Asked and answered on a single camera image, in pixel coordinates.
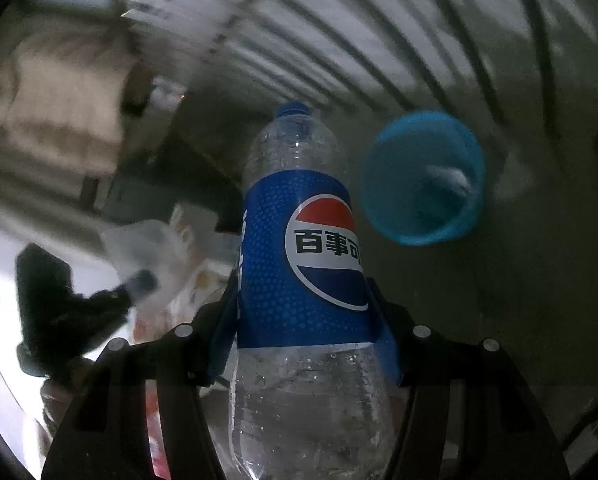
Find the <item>metal rivet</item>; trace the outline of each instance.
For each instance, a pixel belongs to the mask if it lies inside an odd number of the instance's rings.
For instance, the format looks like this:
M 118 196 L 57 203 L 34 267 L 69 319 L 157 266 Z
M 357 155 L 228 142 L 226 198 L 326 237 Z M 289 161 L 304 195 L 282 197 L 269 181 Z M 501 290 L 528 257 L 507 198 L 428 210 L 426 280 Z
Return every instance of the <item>metal rivet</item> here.
M 125 346 L 125 343 L 126 341 L 124 338 L 115 337 L 114 339 L 111 339 L 108 343 L 108 350 L 111 350 L 112 352 L 117 352 Z
M 192 325 L 183 324 L 175 328 L 175 335 L 177 337 L 188 337 L 192 333 Z
M 425 325 L 417 325 L 412 329 L 412 333 L 421 339 L 425 339 L 432 335 L 432 330 Z
M 483 348 L 485 348 L 488 352 L 497 352 L 501 348 L 501 345 L 496 339 L 484 339 Z

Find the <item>blue label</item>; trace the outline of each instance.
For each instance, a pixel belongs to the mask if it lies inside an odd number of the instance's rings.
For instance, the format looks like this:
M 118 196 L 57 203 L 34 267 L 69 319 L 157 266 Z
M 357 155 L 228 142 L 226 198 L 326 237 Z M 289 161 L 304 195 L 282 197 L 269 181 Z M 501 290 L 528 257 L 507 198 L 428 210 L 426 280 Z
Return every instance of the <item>blue label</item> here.
M 246 195 L 240 348 L 371 341 L 350 197 L 335 178 L 288 170 Z

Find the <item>pepsi logo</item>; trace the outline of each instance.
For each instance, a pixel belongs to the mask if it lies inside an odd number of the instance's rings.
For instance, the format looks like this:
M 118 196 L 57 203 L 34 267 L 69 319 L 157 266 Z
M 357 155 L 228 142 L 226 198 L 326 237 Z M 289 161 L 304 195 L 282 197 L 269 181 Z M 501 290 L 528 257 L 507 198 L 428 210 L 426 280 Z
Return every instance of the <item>pepsi logo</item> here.
M 314 294 L 349 310 L 367 310 L 352 211 L 338 196 L 315 195 L 295 209 L 285 229 L 285 254 Z

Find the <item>plastic bottle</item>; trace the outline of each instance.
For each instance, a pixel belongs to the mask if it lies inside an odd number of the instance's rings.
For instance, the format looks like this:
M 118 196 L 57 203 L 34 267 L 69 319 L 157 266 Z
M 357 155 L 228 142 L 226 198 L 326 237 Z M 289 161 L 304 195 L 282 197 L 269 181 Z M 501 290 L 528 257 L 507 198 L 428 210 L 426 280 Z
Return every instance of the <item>plastic bottle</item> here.
M 374 479 L 394 433 L 335 136 L 280 107 L 244 172 L 230 450 L 253 480 Z

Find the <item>beige cloth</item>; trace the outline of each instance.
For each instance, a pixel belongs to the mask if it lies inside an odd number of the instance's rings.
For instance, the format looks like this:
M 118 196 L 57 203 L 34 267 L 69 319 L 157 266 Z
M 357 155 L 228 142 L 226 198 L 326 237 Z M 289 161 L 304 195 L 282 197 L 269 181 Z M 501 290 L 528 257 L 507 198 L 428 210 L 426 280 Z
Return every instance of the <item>beige cloth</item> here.
M 0 126 L 20 150 L 83 174 L 117 166 L 120 105 L 135 64 L 114 38 L 43 32 L 0 67 Z

